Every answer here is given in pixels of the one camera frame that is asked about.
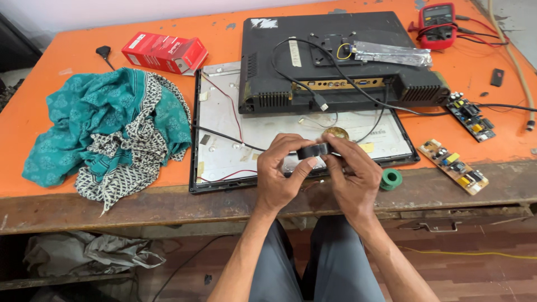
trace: red multimeter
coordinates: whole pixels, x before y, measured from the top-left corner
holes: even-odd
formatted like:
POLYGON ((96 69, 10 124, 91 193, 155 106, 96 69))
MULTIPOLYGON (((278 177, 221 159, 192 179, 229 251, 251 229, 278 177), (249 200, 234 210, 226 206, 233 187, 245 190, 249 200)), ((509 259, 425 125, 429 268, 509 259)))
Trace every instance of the red multimeter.
POLYGON ((423 7, 419 11, 419 28, 418 39, 421 48, 435 50, 450 47, 455 42, 457 31, 453 3, 423 7))

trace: drawer handle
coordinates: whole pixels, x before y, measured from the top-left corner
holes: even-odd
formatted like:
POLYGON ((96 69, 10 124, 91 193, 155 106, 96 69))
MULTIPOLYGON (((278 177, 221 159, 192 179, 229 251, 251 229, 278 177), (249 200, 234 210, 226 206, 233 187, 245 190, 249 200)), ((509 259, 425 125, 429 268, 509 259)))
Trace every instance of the drawer handle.
POLYGON ((462 222, 460 222, 460 221, 454 222, 454 223, 451 224, 452 229, 444 229, 444 230, 438 229, 438 227, 430 227, 426 222, 420 222, 418 224, 421 225, 421 226, 424 226, 427 229, 427 231, 429 231, 431 233, 452 233, 452 232, 458 231, 457 225, 459 225, 461 223, 462 222))

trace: wooden workbench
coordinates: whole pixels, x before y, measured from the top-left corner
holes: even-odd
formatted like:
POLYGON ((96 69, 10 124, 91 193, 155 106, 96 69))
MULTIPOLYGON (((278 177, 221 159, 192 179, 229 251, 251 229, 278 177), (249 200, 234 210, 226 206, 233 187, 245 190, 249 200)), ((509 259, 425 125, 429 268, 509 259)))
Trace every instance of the wooden workbench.
MULTIPOLYGON (((247 218, 255 203, 255 188, 199 196, 189 194, 190 152, 183 162, 170 162, 162 168, 160 177, 149 188, 121 199, 102 217, 99 217, 102 204, 76 193, 73 187, 76 176, 48 189, 23 179, 20 174, 24 160, 35 138, 52 125, 45 97, 59 89, 72 74, 109 71, 108 65, 95 53, 99 46, 112 47, 110 62, 116 68, 133 67, 120 49, 138 31, 199 37, 209 51, 205 64, 218 64, 240 60, 242 24, 249 17, 395 11, 406 26, 417 20, 422 3, 413 0, 365 1, 324 2, 59 33, 0 114, 0 234, 247 218)), ((428 4, 439 2, 430 0, 428 4)), ((453 3, 457 14, 488 23, 469 0, 453 0, 453 3)), ((461 23, 466 28, 485 31, 479 24, 470 21, 461 23)), ((452 90, 464 92, 470 100, 527 105, 504 48, 491 48, 458 39, 444 53, 433 53, 432 56, 432 69, 443 74, 452 90), (500 88, 489 84, 494 68, 505 70, 504 83, 500 88), (489 96, 479 97, 485 91, 489 92, 489 96)), ((533 94, 537 96, 535 70, 518 52, 517 57, 533 94)), ((194 78, 165 72, 160 74, 177 85, 192 108, 194 78)), ((442 109, 424 110, 438 112, 442 109)), ((401 211, 535 202, 537 161, 530 149, 537 148, 537 133, 524 132, 527 112, 512 110, 499 113, 490 109, 483 109, 483 112, 496 125, 497 133, 496 138, 484 143, 477 143, 452 116, 418 117, 401 113, 400 117, 415 145, 419 146, 429 138, 442 142, 486 175, 491 182, 486 189, 471 197, 427 159, 422 159, 415 165, 401 167, 404 181, 400 187, 379 193, 376 202, 378 212, 388 217, 396 212, 399 214, 394 214, 393 218, 397 218, 401 211)), ((281 215, 338 213, 339 208, 330 191, 329 181, 306 192, 301 191, 281 215)))

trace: black tape roll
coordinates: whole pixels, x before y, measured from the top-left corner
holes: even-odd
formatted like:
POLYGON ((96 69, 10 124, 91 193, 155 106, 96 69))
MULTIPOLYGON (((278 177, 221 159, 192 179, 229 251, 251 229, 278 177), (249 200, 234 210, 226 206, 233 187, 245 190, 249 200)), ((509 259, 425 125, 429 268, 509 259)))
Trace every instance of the black tape roll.
POLYGON ((335 152, 332 145, 325 142, 325 143, 320 143, 319 145, 313 145, 313 146, 298 149, 296 151, 296 154, 298 155, 299 160, 303 160, 312 156, 331 154, 332 152, 335 152))

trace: circuit board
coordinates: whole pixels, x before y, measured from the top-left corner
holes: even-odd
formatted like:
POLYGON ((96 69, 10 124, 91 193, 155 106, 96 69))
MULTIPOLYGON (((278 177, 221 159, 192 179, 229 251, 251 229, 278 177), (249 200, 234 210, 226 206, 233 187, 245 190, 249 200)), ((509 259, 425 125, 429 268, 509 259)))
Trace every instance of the circuit board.
POLYGON ((483 118, 481 109, 469 100, 462 98, 463 93, 455 92, 449 97, 447 109, 455 116, 468 132, 478 141, 483 142, 496 136, 494 125, 488 118, 483 118))
POLYGON ((476 195, 489 184, 479 170, 460 161, 458 153, 451 153, 435 139, 428 140, 418 150, 470 195, 476 195))

